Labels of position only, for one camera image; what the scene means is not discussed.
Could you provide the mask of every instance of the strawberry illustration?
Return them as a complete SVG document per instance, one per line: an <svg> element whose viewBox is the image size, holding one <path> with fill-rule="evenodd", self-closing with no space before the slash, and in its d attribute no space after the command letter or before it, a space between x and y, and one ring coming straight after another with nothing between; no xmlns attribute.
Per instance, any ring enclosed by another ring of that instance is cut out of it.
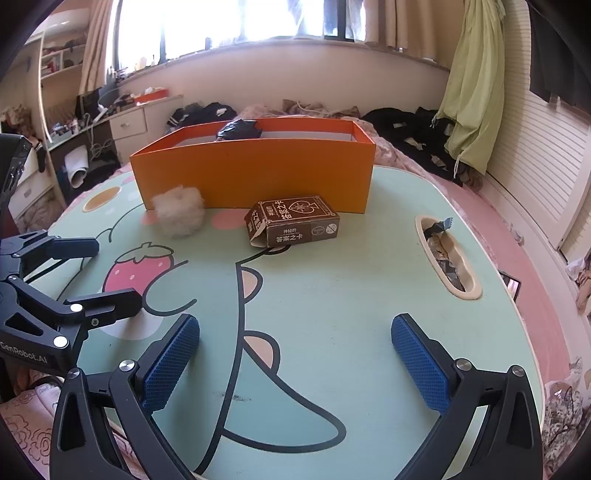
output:
<svg viewBox="0 0 591 480"><path fill-rule="evenodd" d="M150 282L174 265L173 251L146 242L121 255L107 273L103 291L134 288L143 295Z"/></svg>

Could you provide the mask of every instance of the orange box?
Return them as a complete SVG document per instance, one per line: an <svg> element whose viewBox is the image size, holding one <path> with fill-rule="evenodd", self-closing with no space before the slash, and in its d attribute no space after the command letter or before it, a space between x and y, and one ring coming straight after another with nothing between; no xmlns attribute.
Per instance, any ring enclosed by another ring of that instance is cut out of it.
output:
<svg viewBox="0 0 591 480"><path fill-rule="evenodd" d="M153 100L159 100L161 98L166 98L168 96L168 89L162 88L160 90L156 90L152 93L146 93L144 95L138 95L134 98L136 105L141 105L142 103L151 102Z"/></svg>
<svg viewBox="0 0 591 480"><path fill-rule="evenodd" d="M146 208L183 185L197 187L207 208L320 195L336 211L365 212L376 147L354 122L260 118L261 138L216 142L224 125L184 127L131 155Z"/></svg>

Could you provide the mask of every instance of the white shutter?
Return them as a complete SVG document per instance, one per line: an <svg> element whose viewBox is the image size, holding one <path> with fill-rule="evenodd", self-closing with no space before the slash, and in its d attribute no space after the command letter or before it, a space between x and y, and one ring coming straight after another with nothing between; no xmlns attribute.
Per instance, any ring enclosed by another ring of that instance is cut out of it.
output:
<svg viewBox="0 0 591 480"><path fill-rule="evenodd" d="M589 187L589 120L530 92L531 27L524 0L505 0L505 106L488 172L558 248Z"/></svg>
<svg viewBox="0 0 591 480"><path fill-rule="evenodd" d="M572 262L583 258L591 248L591 192L587 193L583 207L579 212L571 231L560 250L566 260Z"/></svg>

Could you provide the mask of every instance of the cartoon printed tabletop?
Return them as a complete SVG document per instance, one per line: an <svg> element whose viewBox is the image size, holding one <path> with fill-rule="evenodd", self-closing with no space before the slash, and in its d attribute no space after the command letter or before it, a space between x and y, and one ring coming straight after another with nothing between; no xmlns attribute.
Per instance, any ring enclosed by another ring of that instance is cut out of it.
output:
<svg viewBox="0 0 591 480"><path fill-rule="evenodd" d="M110 187L121 191L84 212ZM144 310L90 332L86 373L137 359L181 312L201 340L166 408L154 418L172 447L211 480L391 480L437 420L392 347L390 323L410 313L454 358L528 372L534 354L504 284L447 200L410 173L376 167L365 215L341 214L336 239L274 251L250 246L245 210L208 210L198 233L170 240L146 212L133 173L110 179L50 230L95 236L100 253L37 280L54 298L134 287ZM483 295L450 294L423 251L417 215L454 217L451 232ZM462 468L477 412L448 474Z"/></svg>

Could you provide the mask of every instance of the phone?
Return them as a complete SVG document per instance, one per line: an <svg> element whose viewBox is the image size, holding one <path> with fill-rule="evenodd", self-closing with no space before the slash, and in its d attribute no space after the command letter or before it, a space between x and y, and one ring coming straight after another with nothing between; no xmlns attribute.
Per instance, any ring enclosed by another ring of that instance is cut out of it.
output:
<svg viewBox="0 0 591 480"><path fill-rule="evenodd" d="M519 295L519 290L521 288L520 280L517 280L515 277L511 277L511 275L501 270L499 270L499 273L501 274L501 278L503 279L503 282L505 282L507 290L509 290L509 294L513 298L513 301L517 301L517 295Z"/></svg>

